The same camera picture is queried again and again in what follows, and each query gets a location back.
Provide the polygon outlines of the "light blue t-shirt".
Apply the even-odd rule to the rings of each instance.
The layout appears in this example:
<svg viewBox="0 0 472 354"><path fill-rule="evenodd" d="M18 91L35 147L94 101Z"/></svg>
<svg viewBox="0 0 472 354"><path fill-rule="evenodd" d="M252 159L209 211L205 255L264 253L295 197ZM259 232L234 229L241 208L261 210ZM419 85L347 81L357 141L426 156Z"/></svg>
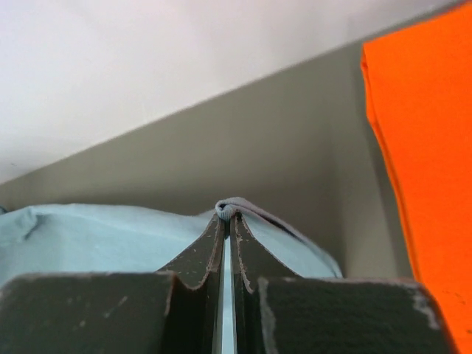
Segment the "light blue t-shirt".
<svg viewBox="0 0 472 354"><path fill-rule="evenodd" d="M1 288L28 274L152 273L195 242L213 217L225 224L221 351L232 353L230 222L241 214L254 238L301 277L339 278L338 263L290 224L242 198L199 215L136 206L50 204L1 212Z"/></svg>

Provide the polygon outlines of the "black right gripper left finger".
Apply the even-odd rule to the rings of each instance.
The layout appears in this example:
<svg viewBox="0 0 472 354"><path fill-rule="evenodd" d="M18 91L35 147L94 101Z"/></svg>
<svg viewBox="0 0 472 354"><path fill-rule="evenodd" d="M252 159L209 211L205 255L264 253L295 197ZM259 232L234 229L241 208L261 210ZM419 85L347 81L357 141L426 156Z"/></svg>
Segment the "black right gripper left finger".
<svg viewBox="0 0 472 354"><path fill-rule="evenodd" d="M152 273L28 274L1 288L3 353L219 353L225 224Z"/></svg>

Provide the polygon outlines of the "folded orange t-shirt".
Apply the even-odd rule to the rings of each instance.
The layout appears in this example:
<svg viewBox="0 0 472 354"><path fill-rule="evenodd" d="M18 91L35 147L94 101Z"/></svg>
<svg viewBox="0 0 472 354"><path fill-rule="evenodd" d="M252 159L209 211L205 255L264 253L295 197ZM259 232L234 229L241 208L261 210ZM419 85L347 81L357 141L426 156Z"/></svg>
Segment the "folded orange t-shirt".
<svg viewBox="0 0 472 354"><path fill-rule="evenodd" d="M471 3L363 45L367 119L416 280L471 351Z"/></svg>

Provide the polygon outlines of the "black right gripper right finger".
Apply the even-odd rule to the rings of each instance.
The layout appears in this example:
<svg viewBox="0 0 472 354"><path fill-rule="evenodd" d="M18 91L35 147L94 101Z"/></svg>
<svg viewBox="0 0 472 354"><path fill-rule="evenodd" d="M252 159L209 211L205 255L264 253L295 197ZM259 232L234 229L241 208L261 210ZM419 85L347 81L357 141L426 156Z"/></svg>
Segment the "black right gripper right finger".
<svg viewBox="0 0 472 354"><path fill-rule="evenodd" d="M431 294L411 280L307 279L230 222L239 353L456 353Z"/></svg>

